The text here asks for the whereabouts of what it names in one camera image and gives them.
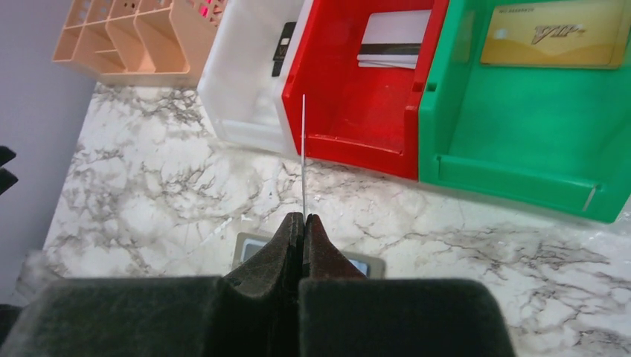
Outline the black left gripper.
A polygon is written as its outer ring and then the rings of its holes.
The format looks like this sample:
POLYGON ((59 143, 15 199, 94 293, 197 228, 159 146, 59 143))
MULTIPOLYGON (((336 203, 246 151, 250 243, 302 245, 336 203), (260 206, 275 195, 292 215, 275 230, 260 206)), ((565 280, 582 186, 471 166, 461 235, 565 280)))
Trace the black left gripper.
POLYGON ((2 195, 19 180, 14 174, 4 168, 5 164, 12 161, 16 157, 16 153, 6 146, 1 146, 0 152, 0 195, 2 195))

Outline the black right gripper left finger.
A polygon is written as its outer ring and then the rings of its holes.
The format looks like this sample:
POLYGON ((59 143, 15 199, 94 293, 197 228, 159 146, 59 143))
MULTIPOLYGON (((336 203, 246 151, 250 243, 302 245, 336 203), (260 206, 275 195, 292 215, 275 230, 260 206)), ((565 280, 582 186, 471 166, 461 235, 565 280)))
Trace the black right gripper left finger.
POLYGON ((3 356, 297 356, 301 213, 226 276, 61 279, 19 314, 3 356))

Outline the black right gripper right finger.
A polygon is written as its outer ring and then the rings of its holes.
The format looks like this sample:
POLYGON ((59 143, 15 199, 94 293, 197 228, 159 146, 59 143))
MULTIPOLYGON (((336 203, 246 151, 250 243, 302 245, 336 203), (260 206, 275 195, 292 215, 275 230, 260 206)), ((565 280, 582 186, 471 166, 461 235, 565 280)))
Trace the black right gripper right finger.
POLYGON ((474 280, 370 279, 307 218, 298 288, 301 356, 513 356, 504 316, 474 280))

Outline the grey metal card holder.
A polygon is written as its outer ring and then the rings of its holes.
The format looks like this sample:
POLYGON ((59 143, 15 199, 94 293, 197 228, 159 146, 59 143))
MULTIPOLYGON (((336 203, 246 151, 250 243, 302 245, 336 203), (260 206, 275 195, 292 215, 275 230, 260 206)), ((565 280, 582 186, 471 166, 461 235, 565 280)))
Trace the grey metal card holder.
MULTIPOLYGON (((237 235, 232 268, 235 269, 256 254, 265 246, 271 237, 240 232, 237 235)), ((385 277, 385 261, 378 257, 343 251, 342 254, 366 277, 383 279, 385 277)))

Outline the peach plastic desk organizer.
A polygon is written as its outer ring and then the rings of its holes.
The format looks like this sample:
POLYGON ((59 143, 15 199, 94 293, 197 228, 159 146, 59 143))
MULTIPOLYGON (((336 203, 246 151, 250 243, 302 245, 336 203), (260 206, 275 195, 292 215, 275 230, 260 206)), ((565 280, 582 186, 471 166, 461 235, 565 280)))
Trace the peach plastic desk organizer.
POLYGON ((227 4, 74 1, 52 60, 106 85, 195 88, 227 4))

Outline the red plastic bin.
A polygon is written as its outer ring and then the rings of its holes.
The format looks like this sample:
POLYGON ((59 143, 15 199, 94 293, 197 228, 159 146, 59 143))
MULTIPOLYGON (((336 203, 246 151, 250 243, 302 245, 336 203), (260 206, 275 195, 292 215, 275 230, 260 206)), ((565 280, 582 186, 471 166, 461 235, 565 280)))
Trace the red plastic bin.
POLYGON ((314 1, 281 92, 297 152, 418 180, 418 112, 448 6, 314 1), (411 10, 429 14, 415 68, 360 66, 370 16, 411 10))

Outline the white plastic bin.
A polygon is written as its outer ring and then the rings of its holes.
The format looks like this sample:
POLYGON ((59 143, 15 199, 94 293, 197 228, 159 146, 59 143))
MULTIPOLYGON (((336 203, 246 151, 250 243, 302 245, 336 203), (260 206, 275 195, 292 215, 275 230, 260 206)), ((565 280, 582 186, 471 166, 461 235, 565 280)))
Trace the white plastic bin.
POLYGON ((229 1, 197 91, 217 136, 298 156, 281 99, 313 3, 229 1), (297 22, 279 77, 273 54, 286 22, 297 22))

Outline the green plastic bin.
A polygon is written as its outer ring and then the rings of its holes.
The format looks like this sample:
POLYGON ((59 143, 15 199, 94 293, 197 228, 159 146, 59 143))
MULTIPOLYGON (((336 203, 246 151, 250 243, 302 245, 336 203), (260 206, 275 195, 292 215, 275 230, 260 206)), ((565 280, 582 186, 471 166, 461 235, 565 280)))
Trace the green plastic bin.
POLYGON ((500 1, 451 1, 419 110, 423 183, 611 223, 630 197, 630 56, 616 69, 481 61, 500 1))

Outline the white magnetic stripe card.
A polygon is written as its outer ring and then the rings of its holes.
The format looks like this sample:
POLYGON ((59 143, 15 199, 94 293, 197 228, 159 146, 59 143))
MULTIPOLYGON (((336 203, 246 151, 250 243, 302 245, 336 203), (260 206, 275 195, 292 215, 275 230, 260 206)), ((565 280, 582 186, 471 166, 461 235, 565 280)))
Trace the white magnetic stripe card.
POLYGON ((373 13, 356 56, 365 68, 415 69, 431 10, 373 13))

